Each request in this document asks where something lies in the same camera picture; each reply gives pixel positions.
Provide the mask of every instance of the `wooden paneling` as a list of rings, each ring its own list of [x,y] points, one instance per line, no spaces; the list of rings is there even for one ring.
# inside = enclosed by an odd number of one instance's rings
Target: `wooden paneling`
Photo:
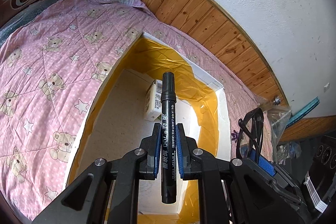
[[[301,119],[282,134],[281,141],[304,139],[336,129],[336,116]]]
[[[142,1],[160,21],[176,27],[201,43],[235,73],[252,92],[269,100],[278,95],[282,104],[285,104],[273,73],[268,70],[249,40],[207,0]],[[305,124],[307,120],[302,120],[300,124]],[[309,132],[311,134],[325,132],[325,129],[331,126],[331,120],[318,118],[319,122],[314,122],[313,131],[307,131],[305,126],[295,127],[294,125],[293,128],[285,131],[283,138],[297,139],[297,136],[300,138],[308,136]]]

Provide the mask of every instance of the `white star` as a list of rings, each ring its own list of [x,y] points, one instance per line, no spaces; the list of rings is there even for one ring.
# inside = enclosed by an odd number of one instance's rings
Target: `white star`
[[[119,46],[117,46],[117,48],[115,48],[114,50],[117,51],[118,54],[124,53],[124,49],[120,48]]]
[[[23,70],[23,72],[25,73],[25,76],[26,75],[31,75],[31,73],[32,73],[32,68],[30,68],[29,66],[27,66],[27,68],[25,68],[24,70]]]
[[[36,34],[38,33],[39,30],[36,29],[36,27],[34,27],[34,29],[30,30],[31,33],[31,37],[36,36]]]
[[[71,59],[71,63],[74,63],[75,61],[78,61],[79,57],[80,57],[80,55],[75,55],[75,53],[73,53],[72,56],[69,56],[69,58]]]
[[[72,23],[70,26],[69,26],[69,28],[70,28],[70,30],[76,30],[77,29],[77,26],[74,24],[74,23]]]
[[[81,99],[78,99],[78,105],[75,105],[75,107],[79,110],[79,115],[82,114],[82,112],[87,112],[87,107],[89,104],[83,103]]]
[[[29,133],[29,132],[31,132],[31,133],[33,132],[33,131],[32,131],[32,127],[33,127],[33,125],[34,125],[34,124],[33,124],[32,122],[29,122],[28,119],[26,118],[26,123],[25,123],[25,125],[23,126],[23,128],[26,130],[26,135],[27,135],[27,136],[28,136],[28,133]]]
[[[47,192],[44,194],[45,196],[47,196],[48,198],[51,199],[51,201],[53,201],[56,196],[57,196],[57,192],[56,191],[52,191],[48,186],[47,186]]]

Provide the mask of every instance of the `textured wall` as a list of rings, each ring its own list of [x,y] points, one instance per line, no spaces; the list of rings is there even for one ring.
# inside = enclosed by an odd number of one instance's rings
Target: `textured wall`
[[[319,96],[308,116],[336,115],[336,0],[215,1],[257,44],[293,112]]]

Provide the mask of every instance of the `yellow tape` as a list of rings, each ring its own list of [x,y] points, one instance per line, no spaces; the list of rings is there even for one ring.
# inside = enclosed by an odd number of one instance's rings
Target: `yellow tape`
[[[113,74],[93,106],[94,110],[88,117],[80,146],[72,164],[68,182],[75,178],[79,167],[79,159],[92,133],[93,123],[111,88],[124,69],[133,69],[148,74],[153,79],[162,79],[162,74],[171,71],[175,75],[175,90],[180,100],[186,100],[193,107],[198,124],[201,126],[198,147],[205,149],[214,156],[218,148],[218,116],[217,97],[215,92],[194,77],[191,66],[174,49],[157,42],[140,37],[123,59],[114,68]],[[188,224],[199,220],[198,185],[197,181],[189,181],[184,203],[179,214],[170,215],[139,215],[138,223]]]

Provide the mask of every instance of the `pink blanket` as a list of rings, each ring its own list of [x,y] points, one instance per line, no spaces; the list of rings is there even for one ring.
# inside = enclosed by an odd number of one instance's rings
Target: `pink blanket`
[[[256,107],[251,92],[204,47],[140,0],[60,0],[0,51],[0,190],[34,219],[61,191],[83,118],[124,50],[148,32],[222,82],[231,131]],[[269,127],[264,155],[271,158]]]

